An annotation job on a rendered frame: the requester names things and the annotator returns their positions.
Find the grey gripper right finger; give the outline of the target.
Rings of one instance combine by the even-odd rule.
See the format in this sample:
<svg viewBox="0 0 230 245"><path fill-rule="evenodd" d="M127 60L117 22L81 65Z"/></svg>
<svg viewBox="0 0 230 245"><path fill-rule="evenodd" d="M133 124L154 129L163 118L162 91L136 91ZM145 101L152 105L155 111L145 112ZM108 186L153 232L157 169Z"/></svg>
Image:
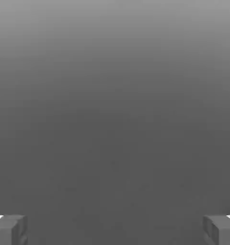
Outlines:
<svg viewBox="0 0 230 245"><path fill-rule="evenodd" d="M230 245L230 215L205 215L202 226L207 245Z"/></svg>

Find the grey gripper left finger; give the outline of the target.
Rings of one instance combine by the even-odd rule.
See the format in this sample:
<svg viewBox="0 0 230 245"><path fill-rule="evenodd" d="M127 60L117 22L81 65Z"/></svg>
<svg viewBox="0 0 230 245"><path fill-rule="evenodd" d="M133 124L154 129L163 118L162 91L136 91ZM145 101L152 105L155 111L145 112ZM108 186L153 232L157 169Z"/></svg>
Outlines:
<svg viewBox="0 0 230 245"><path fill-rule="evenodd" d="M28 245L27 229L27 216L0 215L0 245Z"/></svg>

